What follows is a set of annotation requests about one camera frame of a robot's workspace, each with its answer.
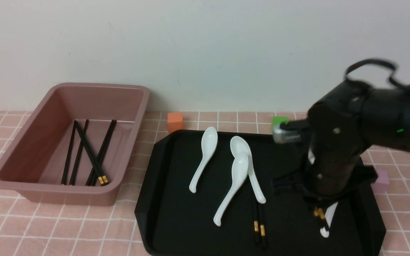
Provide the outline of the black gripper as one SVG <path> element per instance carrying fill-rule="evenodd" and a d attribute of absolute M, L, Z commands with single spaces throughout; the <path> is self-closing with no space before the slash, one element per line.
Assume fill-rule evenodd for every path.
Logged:
<path fill-rule="evenodd" d="M 353 175 L 369 143 L 361 130 L 362 106 L 373 87 L 345 80 L 310 107 L 306 119 L 273 126 L 277 144 L 306 147 L 296 171 L 272 180 L 273 192 L 298 193 L 309 209 L 325 209 L 365 182 L 376 180 L 372 167 Z"/>

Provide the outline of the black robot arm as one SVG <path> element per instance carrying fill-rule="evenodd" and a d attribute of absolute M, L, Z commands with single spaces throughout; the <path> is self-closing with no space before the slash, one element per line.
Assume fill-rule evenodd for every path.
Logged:
<path fill-rule="evenodd" d="M 375 89 L 345 80 L 318 100 L 306 119 L 273 128 L 277 144 L 301 142 L 297 170 L 272 180 L 275 194 L 299 193 L 310 208 L 326 208 L 376 181 L 360 155 L 373 145 L 410 153 L 410 84 Z"/>

